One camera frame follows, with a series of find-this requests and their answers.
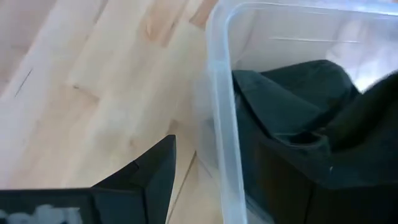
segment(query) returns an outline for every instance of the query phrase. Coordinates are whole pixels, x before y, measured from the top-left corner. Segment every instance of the transparent plastic bin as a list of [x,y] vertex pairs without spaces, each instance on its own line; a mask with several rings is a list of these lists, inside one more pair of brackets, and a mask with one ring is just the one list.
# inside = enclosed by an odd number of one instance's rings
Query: transparent plastic bin
[[388,2],[219,1],[196,102],[198,157],[220,187],[225,224],[271,223],[245,199],[231,71],[328,59],[364,91],[398,68],[397,16],[398,4]]

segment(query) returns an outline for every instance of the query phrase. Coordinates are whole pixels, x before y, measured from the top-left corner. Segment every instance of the dark green cloth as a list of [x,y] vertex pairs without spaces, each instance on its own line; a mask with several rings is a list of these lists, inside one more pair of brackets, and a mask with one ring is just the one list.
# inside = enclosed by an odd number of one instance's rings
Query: dark green cloth
[[364,94],[327,60],[236,70],[233,80],[245,191],[266,210],[290,200],[294,212],[280,214],[280,223],[307,219],[313,183],[325,190],[397,183],[398,75]]

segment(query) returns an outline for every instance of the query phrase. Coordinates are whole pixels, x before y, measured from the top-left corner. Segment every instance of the plastic container wall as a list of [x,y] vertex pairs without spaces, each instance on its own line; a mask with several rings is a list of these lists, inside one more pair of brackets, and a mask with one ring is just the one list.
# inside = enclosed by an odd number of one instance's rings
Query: plastic container wall
[[207,73],[197,88],[198,156],[220,187],[225,224],[269,223],[244,196],[231,70],[328,59],[365,90],[398,68],[398,4],[221,0],[206,25]]

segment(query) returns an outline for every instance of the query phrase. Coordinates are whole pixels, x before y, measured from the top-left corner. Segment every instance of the black object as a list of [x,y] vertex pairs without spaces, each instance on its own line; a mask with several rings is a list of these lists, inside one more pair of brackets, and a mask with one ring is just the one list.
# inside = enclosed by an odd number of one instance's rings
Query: black object
[[0,223],[164,224],[175,150],[175,136],[167,136],[88,189],[1,190]]
[[234,71],[244,188],[276,224],[398,223],[398,73],[327,60]]

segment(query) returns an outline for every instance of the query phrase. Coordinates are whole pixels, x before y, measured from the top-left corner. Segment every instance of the wooden floor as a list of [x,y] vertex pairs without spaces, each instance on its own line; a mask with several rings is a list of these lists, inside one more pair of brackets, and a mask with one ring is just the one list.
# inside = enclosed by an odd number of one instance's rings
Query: wooden floor
[[0,188],[88,187],[172,133],[168,222],[222,223],[191,110],[215,3],[0,0]]

